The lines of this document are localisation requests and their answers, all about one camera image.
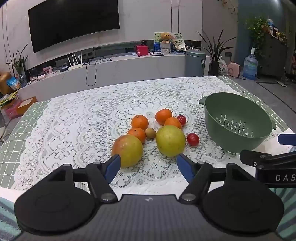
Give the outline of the red cherry tomato front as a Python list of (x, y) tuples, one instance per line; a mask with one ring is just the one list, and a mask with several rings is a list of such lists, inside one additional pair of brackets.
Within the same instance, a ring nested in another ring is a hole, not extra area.
[(197, 146), (199, 144), (200, 138), (197, 134), (195, 133), (190, 133), (187, 136), (187, 142), (190, 146)]

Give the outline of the red cherry tomato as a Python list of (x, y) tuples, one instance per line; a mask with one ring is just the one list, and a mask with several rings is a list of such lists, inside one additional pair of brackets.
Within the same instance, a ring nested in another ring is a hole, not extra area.
[(187, 136), (187, 142), (190, 146), (197, 146), (199, 144), (200, 138), (197, 134), (195, 133), (190, 133)]
[(184, 126), (186, 124), (186, 122), (187, 122), (187, 119), (186, 119), (186, 117), (184, 115), (177, 116), (177, 119), (178, 119), (178, 121), (180, 122), (180, 124), (182, 126)]

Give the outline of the yellow-green pear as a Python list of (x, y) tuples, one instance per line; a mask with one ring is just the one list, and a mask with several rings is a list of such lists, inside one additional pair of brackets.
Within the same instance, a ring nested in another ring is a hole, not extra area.
[(162, 126), (156, 132), (156, 145), (163, 155), (172, 158), (184, 152), (186, 138), (176, 126)]

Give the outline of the red cherry tomato back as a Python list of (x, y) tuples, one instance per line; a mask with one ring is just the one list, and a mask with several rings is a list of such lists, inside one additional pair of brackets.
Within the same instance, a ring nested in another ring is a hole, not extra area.
[(187, 119), (186, 119), (186, 117), (184, 115), (177, 116), (177, 119), (178, 119), (178, 121), (180, 122), (180, 124), (182, 126), (184, 126), (186, 124), (186, 122), (187, 122)]

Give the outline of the orange tangerine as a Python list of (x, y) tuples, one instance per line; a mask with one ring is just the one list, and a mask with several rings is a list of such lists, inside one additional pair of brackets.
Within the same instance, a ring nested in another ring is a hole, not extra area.
[(143, 115), (136, 115), (132, 118), (131, 126), (132, 128), (141, 128), (145, 131), (149, 126), (149, 121)]
[(170, 118), (167, 118), (166, 121), (165, 121), (165, 125), (171, 125), (171, 126), (175, 126), (179, 129), (183, 129), (183, 126), (182, 124), (180, 123), (180, 121), (175, 118), (175, 117), (170, 117)]
[(172, 112), (169, 109), (165, 108), (158, 111), (155, 114), (155, 119), (158, 124), (164, 125), (165, 121), (172, 116), (173, 116)]
[(142, 144), (145, 143), (146, 140), (146, 135), (145, 135), (145, 131), (141, 128), (131, 128), (128, 133), (128, 135), (132, 135), (136, 138), (138, 138)]

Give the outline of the dark drawer cabinet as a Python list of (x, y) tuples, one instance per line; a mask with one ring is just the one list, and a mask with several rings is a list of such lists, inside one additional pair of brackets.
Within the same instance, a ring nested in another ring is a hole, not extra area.
[(288, 47), (276, 37), (265, 34), (259, 75), (281, 78), (285, 71)]

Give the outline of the pink small heater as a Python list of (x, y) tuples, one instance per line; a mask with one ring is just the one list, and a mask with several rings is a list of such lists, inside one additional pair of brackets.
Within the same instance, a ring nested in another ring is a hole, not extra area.
[(238, 78), (240, 76), (240, 65), (235, 62), (228, 64), (228, 75)]

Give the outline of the white plastic bag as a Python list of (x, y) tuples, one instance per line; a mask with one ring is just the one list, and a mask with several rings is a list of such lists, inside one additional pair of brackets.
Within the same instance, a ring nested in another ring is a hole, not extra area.
[(227, 76), (228, 75), (228, 65), (222, 59), (222, 56), (219, 57), (218, 62), (219, 62), (218, 74)]

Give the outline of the striped teal sleeve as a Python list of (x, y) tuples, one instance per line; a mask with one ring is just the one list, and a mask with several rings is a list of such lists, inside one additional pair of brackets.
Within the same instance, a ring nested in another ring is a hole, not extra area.
[[(276, 230), (283, 240), (295, 240), (295, 189), (272, 188), (285, 206), (283, 218)], [(1, 188), (1, 240), (12, 240), (20, 234), (14, 213), (14, 202), (21, 191)]]

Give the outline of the white tv cabinet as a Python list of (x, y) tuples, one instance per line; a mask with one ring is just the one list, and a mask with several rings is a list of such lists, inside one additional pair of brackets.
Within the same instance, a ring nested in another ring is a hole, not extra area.
[(56, 72), (18, 90), (22, 100), (46, 101), (97, 87), (185, 76), (185, 54), (153, 57), (125, 55), (92, 61), (81, 68)]

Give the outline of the white wifi router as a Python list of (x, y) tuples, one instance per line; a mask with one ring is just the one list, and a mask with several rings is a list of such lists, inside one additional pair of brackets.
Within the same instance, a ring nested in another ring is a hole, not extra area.
[(70, 65), (68, 70), (78, 69), (83, 66), (82, 53), (80, 53), (78, 56), (76, 56), (75, 54), (67, 56), (67, 59)]

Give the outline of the grey-blue trash bin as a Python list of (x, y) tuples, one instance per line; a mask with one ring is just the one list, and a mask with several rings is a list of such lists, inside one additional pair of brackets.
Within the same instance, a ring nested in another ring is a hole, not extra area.
[(200, 50), (186, 50), (186, 77), (204, 76), (206, 53)]

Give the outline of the potted long-leaf plant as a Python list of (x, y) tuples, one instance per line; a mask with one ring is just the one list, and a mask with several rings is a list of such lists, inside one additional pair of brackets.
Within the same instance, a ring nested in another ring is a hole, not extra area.
[(232, 37), (230, 39), (222, 41), (221, 38), (222, 38), (222, 35), (224, 32), (224, 30), (222, 30), (217, 40), (215, 39), (215, 37), (213, 37), (213, 40), (210, 40), (208, 35), (204, 31), (202, 31), (202, 32), (203, 33), (201, 34), (200, 32), (197, 31), (198, 35), (202, 38), (202, 40), (206, 44), (206, 47), (201, 47), (201, 48), (206, 50), (211, 57), (209, 73), (210, 73), (210, 75), (218, 76), (218, 74), (219, 74), (219, 61), (218, 61), (219, 57), (221, 56), (223, 51), (233, 48), (233, 47), (225, 47), (225, 44), (227, 42), (230, 42), (230, 41), (236, 39), (236, 37)]

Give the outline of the left potted plant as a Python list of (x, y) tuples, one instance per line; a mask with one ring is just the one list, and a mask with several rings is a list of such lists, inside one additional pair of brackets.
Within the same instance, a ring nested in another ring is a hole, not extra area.
[(11, 65), (14, 70), (14, 77), (19, 81), (21, 87), (25, 87), (27, 85), (27, 78), (26, 78), (26, 67), (25, 63), (28, 59), (27, 56), (23, 56), (23, 52), (26, 49), (28, 43), (22, 49), (22, 51), (17, 50), (16, 53), (13, 53), (13, 59), (11, 60), (8, 65)]

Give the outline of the teddy bear bouquet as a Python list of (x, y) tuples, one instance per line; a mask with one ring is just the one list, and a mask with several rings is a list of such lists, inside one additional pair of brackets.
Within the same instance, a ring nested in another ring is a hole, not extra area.
[(161, 53), (166, 55), (171, 53), (171, 34), (162, 32), (160, 38)]

